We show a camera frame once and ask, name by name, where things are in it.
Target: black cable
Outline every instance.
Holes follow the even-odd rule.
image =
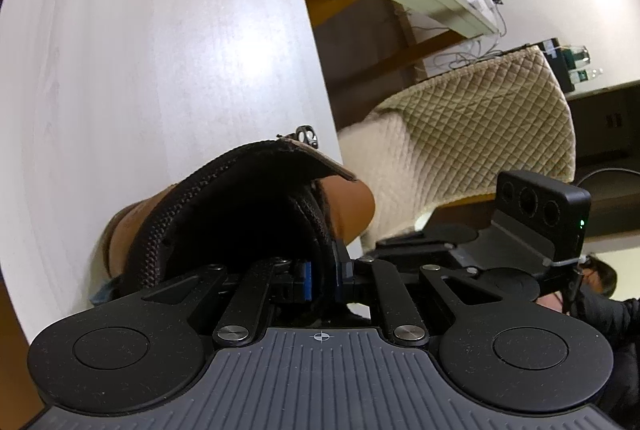
[[[589,177],[592,177],[596,174],[601,174],[602,172],[624,172],[626,174],[633,174],[640,176],[640,172],[638,170],[632,170],[630,168],[599,168],[594,170],[593,172],[589,172],[582,179],[580,179],[577,183],[574,183],[574,186],[580,186],[583,182],[585,182]]]

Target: black hair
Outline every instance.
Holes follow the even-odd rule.
[[[589,259],[582,267],[593,269],[598,274],[600,283],[602,284],[602,294],[607,298],[611,298],[618,285],[618,274],[616,270],[606,262],[601,261],[594,254],[589,254],[588,257]]]

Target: quilted chair cover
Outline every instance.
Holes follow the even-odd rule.
[[[575,172],[569,107],[537,47],[399,92],[338,139],[345,166],[376,199],[366,249],[441,204],[495,192],[501,170],[564,182]]]

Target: black jacket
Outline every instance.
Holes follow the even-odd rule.
[[[570,313],[599,330],[613,349],[613,372],[598,407],[624,428],[640,429],[640,301],[609,300],[583,286]]]

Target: metal screw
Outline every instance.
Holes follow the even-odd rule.
[[[417,325],[401,325],[394,331],[396,338],[406,342],[417,342],[424,338],[424,329]]]
[[[218,337],[228,342],[241,342],[247,336],[249,331],[242,325],[226,325],[218,331]]]

